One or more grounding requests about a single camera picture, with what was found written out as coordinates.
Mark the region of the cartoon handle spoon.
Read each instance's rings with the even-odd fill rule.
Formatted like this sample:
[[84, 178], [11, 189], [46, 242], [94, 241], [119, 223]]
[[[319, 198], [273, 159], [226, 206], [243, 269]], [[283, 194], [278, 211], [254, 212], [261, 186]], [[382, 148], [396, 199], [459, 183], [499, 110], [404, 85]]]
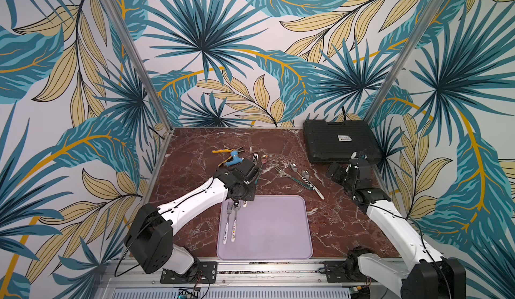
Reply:
[[231, 242], [234, 242], [236, 240], [236, 233], [237, 233], [237, 215], [239, 210], [241, 209], [241, 203], [239, 202], [237, 205], [234, 206], [234, 218], [233, 218], [233, 226], [231, 231]]

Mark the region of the white Pochacco handle fork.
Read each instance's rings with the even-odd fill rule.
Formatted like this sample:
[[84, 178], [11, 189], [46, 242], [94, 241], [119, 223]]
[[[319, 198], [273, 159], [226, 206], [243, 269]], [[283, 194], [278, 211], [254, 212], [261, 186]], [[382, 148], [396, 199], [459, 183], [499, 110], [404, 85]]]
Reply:
[[223, 235], [223, 244], [224, 245], [227, 243], [227, 240], [228, 240], [228, 235], [229, 235], [229, 219], [230, 219], [230, 216], [232, 214], [233, 209], [234, 209], [233, 202], [228, 202], [227, 210], [226, 210], [227, 218], [226, 218], [225, 230], [224, 230], [224, 235]]

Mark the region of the rainbow iridescent spoon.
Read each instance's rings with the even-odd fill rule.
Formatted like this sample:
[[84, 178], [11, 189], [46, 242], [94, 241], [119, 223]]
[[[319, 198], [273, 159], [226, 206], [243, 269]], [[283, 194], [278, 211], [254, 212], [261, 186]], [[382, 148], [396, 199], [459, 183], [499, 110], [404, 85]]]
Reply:
[[256, 179], [255, 179], [255, 184], [258, 185], [258, 182], [259, 182], [259, 179], [260, 179], [260, 176], [261, 176], [261, 173], [262, 173], [262, 170], [265, 166], [265, 164], [267, 163], [268, 161], [268, 155], [267, 154], [263, 154], [261, 155], [261, 158], [260, 158], [260, 162], [261, 162], [261, 166], [258, 170], [258, 173], [257, 173], [257, 176], [256, 176]]

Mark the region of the cow pattern handle spoon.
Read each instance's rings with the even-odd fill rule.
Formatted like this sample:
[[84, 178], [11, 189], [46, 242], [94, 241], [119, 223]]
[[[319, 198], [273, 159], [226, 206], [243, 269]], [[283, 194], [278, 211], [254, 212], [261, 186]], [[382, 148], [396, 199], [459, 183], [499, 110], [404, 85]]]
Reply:
[[295, 163], [290, 163], [289, 167], [295, 174], [297, 174], [300, 177], [300, 179], [304, 182], [304, 185], [307, 186], [307, 188], [309, 190], [314, 190], [314, 188], [312, 187], [312, 184], [310, 182], [308, 182], [308, 180], [305, 177], [303, 177], [303, 175], [301, 174], [301, 172], [299, 171], [299, 169]]

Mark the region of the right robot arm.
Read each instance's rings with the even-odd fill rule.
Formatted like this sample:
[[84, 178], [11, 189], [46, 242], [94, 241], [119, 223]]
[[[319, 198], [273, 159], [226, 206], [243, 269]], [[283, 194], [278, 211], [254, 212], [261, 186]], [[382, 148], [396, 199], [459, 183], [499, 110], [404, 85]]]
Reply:
[[375, 253], [357, 256], [360, 274], [381, 283], [399, 298], [465, 298], [466, 271], [425, 241], [415, 221], [403, 217], [392, 199], [371, 181], [371, 165], [352, 158], [347, 167], [332, 163], [327, 176], [381, 229], [400, 254], [400, 269]]

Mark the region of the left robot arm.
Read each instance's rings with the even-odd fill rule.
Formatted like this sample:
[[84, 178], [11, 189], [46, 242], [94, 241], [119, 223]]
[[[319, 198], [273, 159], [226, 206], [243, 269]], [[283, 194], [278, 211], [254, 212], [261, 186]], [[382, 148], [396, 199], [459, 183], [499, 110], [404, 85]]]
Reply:
[[174, 236], [188, 222], [226, 200], [235, 204], [255, 199], [259, 167], [244, 159], [230, 169], [218, 169], [201, 186], [166, 204], [145, 204], [136, 213], [124, 245], [146, 274], [169, 270], [179, 276], [198, 271], [198, 259], [173, 244]]

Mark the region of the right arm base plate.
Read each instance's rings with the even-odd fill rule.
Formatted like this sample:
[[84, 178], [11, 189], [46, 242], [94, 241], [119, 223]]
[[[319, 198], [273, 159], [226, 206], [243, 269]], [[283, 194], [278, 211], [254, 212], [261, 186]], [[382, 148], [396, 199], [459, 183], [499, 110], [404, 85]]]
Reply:
[[358, 257], [364, 254], [375, 253], [370, 248], [358, 246], [347, 252], [347, 257], [343, 261], [324, 261], [323, 267], [318, 272], [324, 276], [328, 283], [337, 282], [365, 282], [368, 277], [359, 270]]

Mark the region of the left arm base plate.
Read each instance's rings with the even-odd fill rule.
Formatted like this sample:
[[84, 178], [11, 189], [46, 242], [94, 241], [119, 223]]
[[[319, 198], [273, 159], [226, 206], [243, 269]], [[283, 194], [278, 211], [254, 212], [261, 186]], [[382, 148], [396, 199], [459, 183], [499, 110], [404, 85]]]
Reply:
[[162, 270], [161, 284], [214, 284], [217, 279], [216, 261], [196, 261], [184, 274], [172, 270]]

